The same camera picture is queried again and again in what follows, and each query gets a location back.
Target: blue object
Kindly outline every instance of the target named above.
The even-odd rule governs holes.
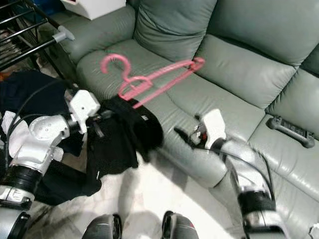
[[[63,3],[60,0],[31,0],[35,5],[44,11],[47,15],[52,15],[54,13],[65,10]],[[16,13],[23,13],[26,11],[25,4],[15,4],[12,6],[12,9]],[[34,23],[34,14],[30,13],[24,16],[28,21]],[[36,21],[43,19],[41,16],[36,15]]]

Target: sofa armrest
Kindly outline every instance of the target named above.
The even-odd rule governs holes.
[[[119,41],[131,39],[135,27],[135,10],[130,5],[94,20],[88,20],[69,11],[53,15],[52,18],[75,36],[74,41],[60,42],[74,65],[92,51],[105,49]],[[50,24],[45,24],[39,32],[41,37],[47,38],[52,36],[56,29]]]

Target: gray leather sofa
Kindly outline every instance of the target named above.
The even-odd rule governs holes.
[[[319,223],[319,1],[133,0],[89,21],[63,12],[53,16],[76,40],[50,49],[62,72],[98,99],[116,94],[123,66],[109,73],[99,62],[127,56],[132,75],[146,75],[173,61],[205,58],[205,66],[147,103],[160,120],[159,151],[195,178],[240,220],[223,163],[192,151],[173,131],[192,131],[194,115],[219,108],[226,133],[249,142],[269,159],[277,207],[295,239],[310,239]],[[41,28],[43,37],[51,35]],[[160,87],[180,71],[155,81]],[[266,126],[275,115],[315,133],[313,148]]]

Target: sofa cushion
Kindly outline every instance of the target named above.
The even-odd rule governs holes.
[[[318,0],[221,0],[208,32],[299,66],[319,42],[318,22]]]
[[[304,148],[285,134],[269,129],[267,115],[249,139],[250,144],[268,158],[270,167],[293,185],[319,202],[319,141]]]
[[[315,133],[319,139],[319,78],[299,69],[268,108],[272,115]]]
[[[171,61],[193,58],[216,0],[141,0],[134,38]]]
[[[266,108],[296,72],[285,65],[213,35],[206,35],[196,56],[206,63],[198,74],[243,100]]]
[[[88,54],[77,66],[78,80],[81,86],[92,91],[100,100],[115,95],[122,83],[121,63],[117,61],[111,63],[108,74],[100,72],[99,63],[108,52],[126,55],[132,63],[132,75],[149,74],[170,64],[162,57],[139,46],[134,40],[115,44],[105,52],[96,51]],[[183,69],[154,80],[156,87],[153,87],[152,91],[176,77],[181,71]],[[161,152],[206,187],[213,186],[222,179],[226,172],[225,166],[216,156],[191,150],[173,128],[180,126],[190,133],[198,124],[194,119],[196,113],[203,114],[211,109],[220,108],[226,122],[227,133],[248,140],[264,116],[263,110],[196,74],[192,74],[171,88],[167,94],[148,102],[146,107],[156,115],[163,127],[164,145]]]
[[[319,77],[319,44],[303,62],[302,68]]]
[[[86,54],[105,49],[116,42],[131,39],[135,27],[135,10],[127,5],[94,20],[89,20],[69,11],[52,16],[75,36],[75,40],[64,40],[60,44],[71,62],[77,64]],[[39,29],[41,37],[51,39],[56,29],[45,24]]]

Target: metal bar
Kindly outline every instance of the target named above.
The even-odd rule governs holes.
[[[26,12],[24,12],[24,13],[21,13],[21,14],[18,14],[18,15],[12,16],[12,17],[9,17],[9,18],[7,18],[6,20],[1,21],[1,22],[0,22],[0,25],[3,24],[3,23],[6,23],[6,22],[8,22],[8,21],[14,20],[14,19],[16,19],[16,18],[18,18],[18,17],[21,17],[21,16],[23,16],[23,15],[29,14],[29,13],[31,13],[31,12],[33,12],[32,9],[29,10],[29,11],[26,11]]]
[[[24,58],[28,57],[29,55],[31,55],[33,53],[36,53],[37,51],[40,51],[40,50],[42,50],[42,49],[44,49],[44,48],[46,48],[46,47],[48,47],[50,45],[53,45],[55,43],[56,43],[55,39],[52,38],[51,40],[48,40],[48,41],[46,41],[46,42],[44,42],[44,43],[42,43],[40,45],[37,45],[37,46],[35,46],[33,48],[30,48],[28,51],[23,52],[20,55],[18,55],[17,57],[9,59],[7,62],[2,64],[0,66],[0,71],[8,68],[9,66],[11,66],[11,65],[13,65],[13,64],[15,64],[15,63],[17,63],[17,62],[19,62],[21,60],[23,60]]]
[[[42,25],[42,24],[45,24],[45,23],[47,23],[47,20],[43,20],[43,21],[41,21],[41,22],[39,22],[39,23],[37,23],[37,24],[35,24],[35,25],[29,26],[29,27],[27,27],[27,28],[25,28],[25,29],[22,29],[22,30],[20,30],[20,31],[17,31],[17,32],[15,32],[15,33],[13,33],[13,34],[7,36],[6,38],[0,39],[0,43],[3,42],[3,41],[9,40],[9,39],[11,39],[11,38],[13,38],[13,37],[15,37],[15,36],[17,36],[17,35],[20,35],[21,33],[25,32],[25,31],[31,30],[31,29],[33,29],[33,28],[35,28],[35,27],[37,27],[37,26],[40,26],[40,25]]]
[[[19,35],[18,35],[17,38],[19,38],[19,40],[20,40],[21,42],[23,42],[24,44],[26,44],[27,46],[33,47],[33,45],[30,44],[27,40],[25,40],[22,36],[19,36]]]
[[[36,62],[36,56],[35,56],[35,55],[31,55],[31,56],[30,56],[30,59],[31,59],[31,61],[32,61],[32,63],[33,63],[33,66],[34,66],[38,71],[40,71],[40,67],[39,67],[38,63]]]
[[[33,21],[36,23],[36,13],[34,12],[33,14]],[[36,39],[36,42],[39,42],[39,37],[38,37],[38,28],[36,27],[35,28],[35,39]]]
[[[58,73],[59,77],[62,80],[65,80],[62,72],[59,70],[59,68],[55,65],[55,63],[53,62],[53,60],[51,59],[51,57],[49,56],[49,54],[45,51],[45,49],[43,50],[43,53],[45,55],[45,58],[49,61],[49,63],[51,64],[51,66],[54,68],[54,70],[56,71],[56,73]]]
[[[18,2],[21,2],[21,0],[14,1],[14,2],[11,2],[11,3],[5,4],[5,5],[2,5],[2,6],[0,6],[0,10],[5,8],[5,7],[7,7],[7,6],[11,6],[11,5],[17,4]]]
[[[24,27],[28,27],[28,25],[26,24],[26,22],[25,22],[25,20],[23,19],[23,18],[21,18],[21,19],[19,19],[19,21],[20,21],[20,23],[22,23],[22,25],[24,26]],[[32,37],[32,39],[34,40],[34,44],[37,44],[37,43],[39,43],[36,39],[35,39],[35,37],[34,37],[34,34],[33,34],[33,32],[32,31],[30,31],[30,36]]]
[[[0,47],[1,46],[5,46],[5,45],[7,45],[7,44],[9,44],[9,43],[12,43],[11,41],[7,41],[7,42],[5,42],[5,43],[2,43],[1,45],[0,45]]]
[[[6,58],[10,58],[14,55],[17,55],[17,54],[19,54],[19,52],[22,52],[22,50],[19,49],[18,51],[10,53],[10,54],[3,54],[3,56],[0,56],[0,61],[2,61],[3,59],[6,59]]]
[[[55,28],[58,28],[60,26],[59,23],[57,23],[55,20],[53,20],[52,18],[48,17],[48,15],[42,11],[41,9],[39,9],[33,2],[31,2],[30,0],[22,0],[23,2],[25,2],[27,5],[29,5],[30,7],[32,7],[34,9],[34,11],[36,11],[40,16],[42,16],[43,18],[46,18],[48,20],[48,22],[54,26]]]
[[[17,46],[15,44],[13,44],[13,46],[1,50],[1,53],[11,51],[12,49],[15,49],[16,47]]]

